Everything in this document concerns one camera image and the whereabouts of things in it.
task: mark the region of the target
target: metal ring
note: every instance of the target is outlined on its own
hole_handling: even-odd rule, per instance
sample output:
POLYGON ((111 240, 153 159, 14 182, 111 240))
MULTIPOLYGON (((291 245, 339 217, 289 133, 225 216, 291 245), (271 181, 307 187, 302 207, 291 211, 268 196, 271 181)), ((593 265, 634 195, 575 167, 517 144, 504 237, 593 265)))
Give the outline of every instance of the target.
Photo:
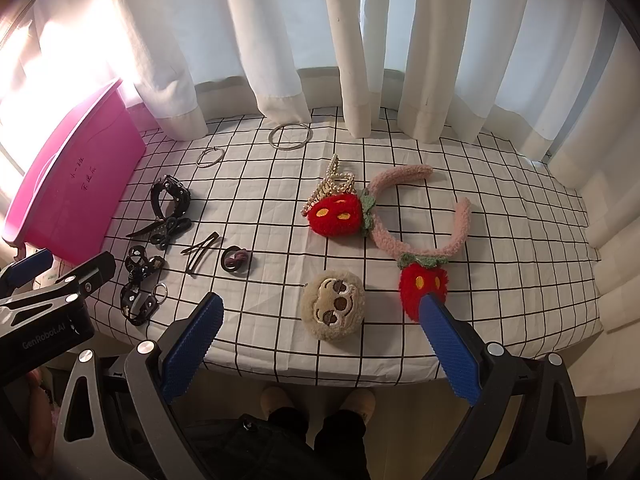
POLYGON ((311 131, 311 128, 309 126, 307 126, 306 124, 302 124, 302 123, 285 123, 285 124, 281 124, 280 126, 276 126, 273 130, 271 130, 269 132, 269 144, 271 146, 273 146, 276 150, 284 150, 286 152, 288 152, 289 150, 296 150, 298 148, 302 148, 302 146, 304 146, 306 143, 308 143, 311 140, 311 137, 313 136, 313 132, 311 131), (285 126, 302 126, 303 128, 306 128, 306 139, 303 140, 302 142, 300 142, 299 144, 295 144, 293 146, 289 146, 287 148, 285 148, 284 146, 280 146, 279 144, 276 144, 275 142, 273 142, 273 134, 275 134, 278 130, 282 129, 284 130, 285 126))
POLYGON ((166 288, 166 284, 164 282, 159 282, 156 283, 156 286, 154 287, 154 290, 152 291, 151 295, 156 298, 156 301, 158 302, 158 304, 161 304, 164 302, 164 300, 166 300, 166 298, 169 297, 169 289, 166 288), (158 300, 158 296, 156 295, 156 288, 158 288, 159 286, 162 286, 164 288, 164 298, 162 298, 162 300, 158 300))
POLYGON ((213 148, 207 148, 206 150, 202 150, 202 153, 200 154, 200 156, 198 157, 198 160, 196 160, 196 166, 198 168, 210 168, 211 166, 213 166, 214 164, 219 163, 225 156, 225 150, 223 150, 222 148, 217 148, 217 147, 213 147, 213 148), (220 156, 214 160, 213 162, 205 162, 204 164, 202 163, 202 158, 207 155, 207 153, 209 152, 213 152, 213 151, 218 151, 220 152, 220 156))

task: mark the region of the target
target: white tablecloth with black grid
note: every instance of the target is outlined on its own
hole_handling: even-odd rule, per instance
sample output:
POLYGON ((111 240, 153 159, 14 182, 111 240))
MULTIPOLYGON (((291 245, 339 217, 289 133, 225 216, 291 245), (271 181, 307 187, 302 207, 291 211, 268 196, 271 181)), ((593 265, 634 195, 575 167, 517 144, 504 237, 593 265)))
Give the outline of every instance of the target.
MULTIPOLYGON (((327 240, 312 232, 300 209, 315 189, 333 153, 341 171, 353 171, 356 186, 399 164, 429 164, 427 182, 387 190, 378 202, 386 227, 416 248, 446 243, 455 201, 472 202, 465 250, 446 266, 447 307, 468 320, 485 341, 505 344, 526 357, 558 350, 601 329, 593 281, 596 252, 584 240, 584 204, 553 179, 545 164, 514 152, 510 142, 482 133, 474 144, 456 140, 445 127, 434 144, 398 131, 396 113, 382 110, 369 139, 354 139, 340 108, 313 111, 312 140, 289 152, 268 144, 270 127, 261 116, 209 124, 212 135, 175 142, 147 132, 140 160, 108 229, 104 249, 116 257, 114 280, 88 301, 101 332, 136 343, 158 338, 175 319, 186 317, 203 295, 223 298, 224 323, 204 364, 242 376, 283 382, 371 386, 442 377, 420 326, 402 312, 399 269, 371 240, 359 236, 327 240), (203 148, 219 146, 224 160, 197 168, 203 148), (166 251, 149 243, 149 256, 167 265, 145 283, 168 287, 168 299, 151 322, 125 322, 119 294, 127 282, 125 235, 154 219, 149 191, 158 176, 172 174, 191 190, 187 216, 194 221, 166 251), (211 232, 222 236, 196 275, 184 270, 180 251, 211 232), (248 272, 229 274, 220 266, 220 247, 253 251, 248 272), (348 269, 366 288, 361 330, 335 343, 318 342, 302 322, 298 302, 303 285, 323 269, 348 269)), ((303 130, 287 131, 297 141, 303 130)), ((217 156, 211 153, 212 160, 217 156)))

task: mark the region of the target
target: white curtain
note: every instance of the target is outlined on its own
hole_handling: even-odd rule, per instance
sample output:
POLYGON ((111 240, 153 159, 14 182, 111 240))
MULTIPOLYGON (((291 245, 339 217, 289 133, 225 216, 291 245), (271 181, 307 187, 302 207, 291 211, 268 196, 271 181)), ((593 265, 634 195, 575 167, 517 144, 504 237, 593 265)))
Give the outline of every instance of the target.
MULTIPOLYGON (((15 163, 0 164, 26 170, 66 111, 115 76, 130 110, 175 139, 242 113, 309 122, 309 108, 322 106, 342 106, 346 128, 362 138, 383 105, 415 139, 433 142, 450 124, 473 142, 488 128, 540 159, 584 92, 603 8, 604 0, 37 0, 0 51, 0 144, 15 163)), ((624 70, 619 57, 609 72, 624 70)), ((19 173, 3 184, 8 196, 19 173)))
POLYGON ((577 395, 640 388, 640 52, 621 26, 609 61, 565 142, 549 163, 584 199, 584 237, 605 329, 570 369, 577 395))

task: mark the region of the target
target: sloth plush badge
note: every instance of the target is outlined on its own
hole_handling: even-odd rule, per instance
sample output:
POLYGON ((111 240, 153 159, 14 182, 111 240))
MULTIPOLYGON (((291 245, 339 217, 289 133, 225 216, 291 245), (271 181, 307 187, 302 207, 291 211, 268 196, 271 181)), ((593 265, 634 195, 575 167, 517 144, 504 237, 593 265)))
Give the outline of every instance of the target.
POLYGON ((364 319, 364 287, 347 270, 326 270, 305 285, 300 317, 316 338, 343 338, 364 319))

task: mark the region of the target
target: red fuzzy strawberry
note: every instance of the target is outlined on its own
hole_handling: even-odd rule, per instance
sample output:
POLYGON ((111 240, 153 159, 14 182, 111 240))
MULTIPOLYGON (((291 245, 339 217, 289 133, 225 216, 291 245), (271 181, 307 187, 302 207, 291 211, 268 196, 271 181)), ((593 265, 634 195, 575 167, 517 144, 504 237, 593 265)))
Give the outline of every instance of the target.
POLYGON ((414 321, 418 321, 420 300, 425 294, 435 292, 442 303, 447 299, 447 271, 441 267, 425 269, 412 263, 400 273, 400 301, 402 309, 414 321))
POLYGON ((328 238, 351 235, 360 230, 362 205, 353 193, 324 197, 306 215, 309 227, 328 238))

